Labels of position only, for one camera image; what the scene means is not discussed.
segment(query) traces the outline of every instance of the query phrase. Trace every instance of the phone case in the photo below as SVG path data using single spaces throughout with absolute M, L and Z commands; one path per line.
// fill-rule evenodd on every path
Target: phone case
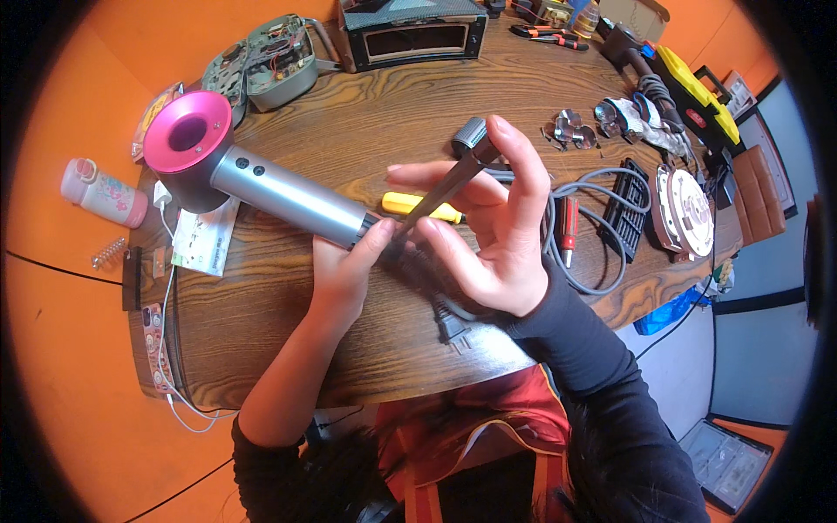
M 154 378 L 154 388 L 160 394 L 172 394 L 174 391 L 166 384 L 163 375 L 160 372 L 162 369 L 166 373 L 169 383 L 174 385 L 172 378 L 172 369 L 168 362 L 168 351 L 166 350 L 166 341 L 162 340 L 160 335 L 162 333 L 162 309 L 160 304 L 155 303 L 142 308 L 142 333 L 146 338 L 146 352 L 148 354 L 148 365 L 151 367 L 151 376 Z M 162 346 L 162 357 L 160 357 L 160 348 Z

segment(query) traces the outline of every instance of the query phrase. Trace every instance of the white charging cable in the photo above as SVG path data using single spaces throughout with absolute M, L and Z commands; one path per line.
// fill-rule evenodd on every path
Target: white charging cable
M 166 222 L 166 214 L 165 214 L 166 203 L 171 202 L 171 200 L 172 200 L 171 193 L 169 193 L 169 191 L 165 188 L 165 186 L 162 185 L 162 182 L 157 181 L 157 183 L 154 186 L 154 206 L 160 208 L 160 219 L 162 220 L 163 227 L 166 228 L 166 231 L 168 232 L 168 235 L 172 238 L 172 243 L 173 243 L 174 242 L 174 233 L 169 228 L 168 223 Z M 205 433 L 210 428 L 212 428 L 213 425 L 215 424 L 215 422 L 218 421 L 219 419 L 224 419 L 224 418 L 229 418 L 231 416 L 235 416 L 236 414 L 239 413 L 239 411 L 236 410 L 236 411 L 233 411 L 229 414 L 224 414 L 223 416 L 219 416 L 218 412 L 216 412 L 214 416 L 207 416 L 206 414 L 197 410 L 190 402 L 188 402 L 186 400 L 185 397 L 183 397 L 183 395 L 180 393 L 180 391 L 178 391 L 177 388 L 174 387 L 174 385 L 168 380 L 168 377 L 166 376 L 166 373 L 162 370 L 162 340 L 166 339 L 165 338 L 165 335 L 166 335 L 166 309 L 168 307 L 168 295 L 169 295 L 169 292 L 171 292 L 171 290 L 172 290 L 172 282 L 173 281 L 174 281 L 174 267 L 172 266 L 172 272 L 168 276 L 168 285 L 166 286 L 166 295 L 163 297 L 163 301 L 162 301 L 162 318 L 161 318 L 161 324 L 160 324 L 161 350 L 157 352 L 157 369 L 160 371 L 160 374 L 162 375 L 162 379 L 166 382 L 166 385 L 168 385 L 168 387 L 177 395 L 177 397 L 180 398 L 180 401 L 182 401 L 187 407 L 189 407 L 192 410 L 192 412 L 196 413 L 201 418 L 208 419 L 209 420 L 209 425 L 206 428 L 201 428 L 201 429 L 196 429 L 196 428 L 190 427 L 186 422 L 183 421 L 183 419 L 177 413 L 177 410 L 174 408 L 174 400 L 172 398 L 172 394 L 166 394 L 166 398 L 168 400 L 168 405 L 172 409 L 172 413 L 174 414 L 174 417 L 177 418 L 177 421 L 179 421 L 180 424 L 183 427 L 186 427 L 190 431 L 192 431 L 194 433 Z

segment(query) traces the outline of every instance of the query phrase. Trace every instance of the pliers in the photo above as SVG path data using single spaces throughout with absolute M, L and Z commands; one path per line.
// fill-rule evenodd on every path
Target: pliers
M 568 33 L 566 29 L 555 29 L 548 25 L 512 25 L 509 28 L 513 34 L 517 36 L 522 36 L 523 38 L 535 38 L 539 36 L 552 36 L 558 35 L 563 37 L 565 40 L 578 40 L 577 34 Z
M 575 49 L 577 51 L 586 51 L 590 49 L 590 46 L 587 44 L 581 44 L 578 42 L 578 36 L 576 36 L 575 40 L 571 40 L 567 38 L 570 35 L 561 36 L 558 34 L 553 34 L 552 36 L 541 36 L 537 38 L 529 38 L 532 42 L 546 42 L 547 44 L 555 44 L 560 45 L 562 47 L 566 47 L 568 49 Z

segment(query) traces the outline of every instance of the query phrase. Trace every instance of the yellow screwdriver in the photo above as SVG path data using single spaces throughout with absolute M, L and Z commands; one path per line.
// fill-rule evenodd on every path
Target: yellow screwdriver
M 410 214 L 410 211 L 422 201 L 422 197 L 402 192 L 386 192 L 381 200 L 381 207 L 388 213 Z M 449 203 L 441 204 L 430 213 L 431 218 L 438 218 L 446 222 L 462 223 L 465 215 L 452 208 Z

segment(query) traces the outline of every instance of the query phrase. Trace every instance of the wooden table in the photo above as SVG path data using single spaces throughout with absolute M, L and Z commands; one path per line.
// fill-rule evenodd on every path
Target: wooden table
M 442 61 L 330 74 L 292 103 L 249 113 L 238 145 L 332 187 L 369 208 L 387 191 L 386 167 L 448 157 L 450 137 L 474 115 L 503 115 L 524 131 L 555 185 L 633 157 L 649 174 L 659 153 L 645 144 L 602 139 L 602 149 L 556 151 L 540 128 L 564 108 L 594 125 L 592 108 L 625 97 L 635 78 L 620 76 L 594 49 L 586 53 L 537 44 L 508 31 L 516 18 L 490 20 L 479 60 Z M 155 178 L 146 169 L 141 189 Z M 582 197 L 603 212 L 604 197 Z M 169 222 L 174 222 L 173 213 Z M 467 227 L 460 232 L 472 244 Z M 155 247 L 167 243 L 159 213 L 149 212 L 130 244 L 143 247 L 143 304 L 162 303 L 167 277 L 151 277 Z M 584 220 L 573 273 L 588 285 L 610 281 L 619 257 Z M 742 246 L 735 208 L 717 214 L 718 263 Z M 709 260 L 672 264 L 643 237 L 619 288 L 585 299 L 614 329 L 646 315 L 709 274 Z M 311 236 L 242 204 L 222 279 L 179 271 L 179 338 L 187 384 L 196 403 L 237 408 L 306 313 L 311 299 Z M 130 313 L 131 341 L 142 390 L 157 397 L 142 338 L 140 313 Z M 171 333 L 172 315 L 167 332 Z M 438 341 L 429 303 L 380 269 L 372 271 L 363 314 L 337 349 L 319 406 L 391 401 L 482 382 L 532 365 L 503 332 L 479 326 L 472 350 Z M 167 336 L 167 343 L 173 340 Z

